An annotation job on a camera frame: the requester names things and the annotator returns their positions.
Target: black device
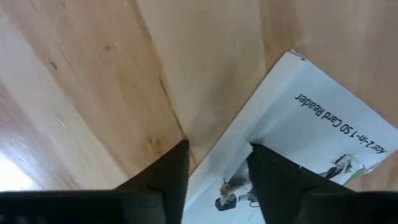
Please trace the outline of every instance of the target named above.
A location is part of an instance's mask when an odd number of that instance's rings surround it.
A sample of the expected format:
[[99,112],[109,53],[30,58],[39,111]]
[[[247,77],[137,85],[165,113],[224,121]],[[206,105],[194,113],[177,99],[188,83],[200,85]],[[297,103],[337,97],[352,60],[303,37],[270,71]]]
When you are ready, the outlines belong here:
[[[241,200],[258,202],[267,224],[398,223],[398,194],[355,193],[269,148],[252,146],[246,160],[253,189]],[[188,169],[183,140],[114,190],[1,193],[0,223],[178,224]]]

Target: wood grain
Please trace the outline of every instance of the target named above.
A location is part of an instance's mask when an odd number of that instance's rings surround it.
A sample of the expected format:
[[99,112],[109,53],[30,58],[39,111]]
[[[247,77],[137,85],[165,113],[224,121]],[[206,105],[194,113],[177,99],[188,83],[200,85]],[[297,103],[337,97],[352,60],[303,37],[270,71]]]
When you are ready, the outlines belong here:
[[33,182],[17,188],[113,188],[183,138],[133,4],[0,7],[0,151]]
[[195,168],[264,78],[259,1],[137,3]]
[[[295,49],[398,127],[395,1],[261,0],[261,15],[267,71]],[[398,190],[396,160],[349,186]]]
[[[398,127],[397,7],[0,0],[0,178],[21,179],[0,190],[112,188],[181,140],[181,130],[192,172],[289,49]],[[397,159],[352,188],[396,189]]]

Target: wooden surface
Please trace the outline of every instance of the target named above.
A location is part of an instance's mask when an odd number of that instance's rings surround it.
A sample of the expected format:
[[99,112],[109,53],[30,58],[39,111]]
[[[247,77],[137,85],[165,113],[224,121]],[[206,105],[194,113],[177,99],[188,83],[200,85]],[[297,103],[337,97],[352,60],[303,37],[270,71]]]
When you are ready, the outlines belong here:
[[183,138],[136,9],[0,1],[3,190],[113,188]]
[[[18,177],[0,190],[112,188],[184,137],[193,171],[289,49],[398,127],[397,12],[389,0],[0,0],[0,178]],[[397,159],[352,187],[398,188]]]
[[259,1],[137,2],[196,167],[265,76]]

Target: black plastic piece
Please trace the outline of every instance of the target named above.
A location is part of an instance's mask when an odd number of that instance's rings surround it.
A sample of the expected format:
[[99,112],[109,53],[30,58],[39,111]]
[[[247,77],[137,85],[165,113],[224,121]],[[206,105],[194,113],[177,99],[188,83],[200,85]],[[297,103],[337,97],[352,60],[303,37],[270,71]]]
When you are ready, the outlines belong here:
[[6,192],[0,223],[181,223],[188,186],[184,140],[114,190]]

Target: wooden floor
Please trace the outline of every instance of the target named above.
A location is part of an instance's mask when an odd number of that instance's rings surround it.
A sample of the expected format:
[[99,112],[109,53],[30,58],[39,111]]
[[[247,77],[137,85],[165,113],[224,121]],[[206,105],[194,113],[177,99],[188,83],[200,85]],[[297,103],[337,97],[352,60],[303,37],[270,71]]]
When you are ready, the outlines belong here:
[[[398,127],[397,19],[388,0],[0,0],[0,190],[113,188],[183,138],[192,172],[289,49]],[[350,187],[398,189],[396,160]]]

